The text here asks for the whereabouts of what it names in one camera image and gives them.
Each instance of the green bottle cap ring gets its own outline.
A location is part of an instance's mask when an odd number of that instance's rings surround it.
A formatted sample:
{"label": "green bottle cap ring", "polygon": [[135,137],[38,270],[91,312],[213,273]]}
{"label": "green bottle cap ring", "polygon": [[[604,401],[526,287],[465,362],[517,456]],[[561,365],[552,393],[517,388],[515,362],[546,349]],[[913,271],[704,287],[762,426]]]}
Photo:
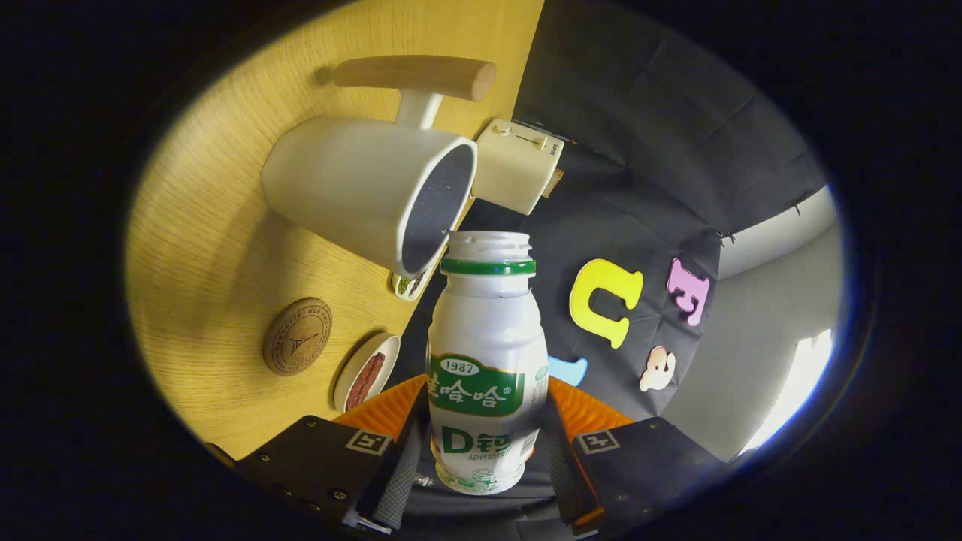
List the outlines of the green bottle cap ring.
{"label": "green bottle cap ring", "polygon": [[535,271],[535,261],[506,261],[493,263],[490,261],[465,261],[461,259],[442,259],[441,270],[456,274],[491,274],[497,276],[513,276],[516,274],[532,274]]}

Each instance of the plastic bottle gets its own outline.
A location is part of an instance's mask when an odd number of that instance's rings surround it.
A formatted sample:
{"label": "plastic bottle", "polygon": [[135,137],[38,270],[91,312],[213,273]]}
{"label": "plastic bottle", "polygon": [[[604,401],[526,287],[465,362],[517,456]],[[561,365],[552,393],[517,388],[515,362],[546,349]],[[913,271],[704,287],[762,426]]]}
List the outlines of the plastic bottle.
{"label": "plastic bottle", "polygon": [[428,329],[431,451],[441,481],[485,496],[514,486],[538,437],[548,363],[528,279],[528,235],[451,233]]}

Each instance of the cork coaster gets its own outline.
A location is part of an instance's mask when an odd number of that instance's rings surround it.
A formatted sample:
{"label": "cork coaster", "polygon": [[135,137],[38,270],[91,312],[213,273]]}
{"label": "cork coaster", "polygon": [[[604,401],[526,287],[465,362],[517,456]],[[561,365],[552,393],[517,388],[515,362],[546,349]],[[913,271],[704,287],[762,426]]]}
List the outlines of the cork coaster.
{"label": "cork coaster", "polygon": [[264,362],[278,375],[307,370],[331,336],[331,309],[309,296],[281,311],[264,337]]}

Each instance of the small white box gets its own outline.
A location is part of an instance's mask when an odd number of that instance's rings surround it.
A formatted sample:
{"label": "small white box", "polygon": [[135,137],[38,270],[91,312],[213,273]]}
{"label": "small white box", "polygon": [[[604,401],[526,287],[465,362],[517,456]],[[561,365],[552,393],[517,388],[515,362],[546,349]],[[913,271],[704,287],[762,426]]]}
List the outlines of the small white box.
{"label": "small white box", "polygon": [[531,214],[546,191],[565,142],[527,126],[495,118],[478,137],[477,172],[471,194]]}

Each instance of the wood grain surface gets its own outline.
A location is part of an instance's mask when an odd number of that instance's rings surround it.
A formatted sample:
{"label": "wood grain surface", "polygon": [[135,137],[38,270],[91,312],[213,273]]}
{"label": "wood grain surface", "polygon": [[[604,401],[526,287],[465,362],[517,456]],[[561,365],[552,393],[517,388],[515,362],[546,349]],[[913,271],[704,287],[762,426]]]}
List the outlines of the wood grain surface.
{"label": "wood grain surface", "polygon": [[[333,419],[342,364],[377,332],[401,335],[416,305],[392,293],[388,270],[267,209],[260,171],[277,138],[318,115],[393,119],[399,92],[336,87],[330,73],[338,64],[443,55],[497,65],[486,98],[445,98],[435,122],[474,139],[492,117],[511,117],[541,7],[542,0],[349,4],[238,64],[172,124],[133,203],[126,289],[159,392],[200,440],[241,458],[304,415]],[[272,374],[261,356],[264,334],[305,296],[330,306],[330,340],[305,372]]]}
{"label": "wood grain surface", "polygon": [[352,59],[334,68],[339,87],[414,89],[481,101],[497,67],[490,62],[435,55],[396,55]]}

